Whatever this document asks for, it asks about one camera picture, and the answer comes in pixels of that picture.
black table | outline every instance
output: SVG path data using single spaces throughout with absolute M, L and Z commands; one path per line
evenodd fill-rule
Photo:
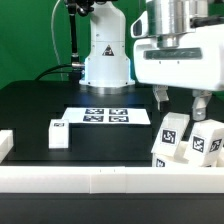
M 171 111 L 191 115 L 193 97 L 170 88 Z M 67 107 L 145 108 L 151 125 L 70 125 L 68 150 L 48 149 L 51 119 Z M 151 166 L 151 148 L 165 114 L 152 89 L 119 95 L 82 92 L 70 82 L 19 81 L 0 91 L 0 128 L 15 146 L 1 166 Z M 224 121 L 213 96 L 207 119 Z M 188 140 L 194 122 L 183 140 Z M 223 194 L 0 194 L 0 223 L 222 223 Z

green backdrop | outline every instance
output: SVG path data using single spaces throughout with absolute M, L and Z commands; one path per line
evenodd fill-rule
M 57 65 L 51 38 L 51 14 L 56 2 L 57 0 L 0 1 L 0 88 L 16 80 L 33 80 L 44 70 Z M 139 7 L 138 0 L 119 0 L 115 5 L 127 18 L 126 53 L 132 60 L 134 40 L 130 37 L 129 29 L 144 10 L 144 5 Z M 210 14 L 224 14 L 224 4 L 211 5 Z M 79 53 L 84 59 L 90 51 L 89 18 L 78 16 L 77 25 Z M 69 63 L 70 28 L 63 0 L 55 17 L 55 36 L 61 62 Z M 133 63 L 132 77 L 135 78 Z

marker sheet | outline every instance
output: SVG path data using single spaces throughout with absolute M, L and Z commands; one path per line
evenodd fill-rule
M 67 108 L 62 119 L 69 123 L 149 125 L 145 109 L 131 108 Z

white cube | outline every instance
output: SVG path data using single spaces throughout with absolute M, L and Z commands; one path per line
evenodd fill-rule
M 217 160 L 217 167 L 224 167 L 224 148 L 221 149 Z
M 204 166 L 217 161 L 224 141 L 224 124 L 214 120 L 197 122 L 191 132 L 184 158 Z
M 1 130 L 0 131 L 0 163 L 7 156 L 13 147 L 13 131 Z
M 49 148 L 69 148 L 69 121 L 51 120 L 49 127 Z
M 163 119 L 152 153 L 173 157 L 189 120 L 189 115 L 168 113 Z

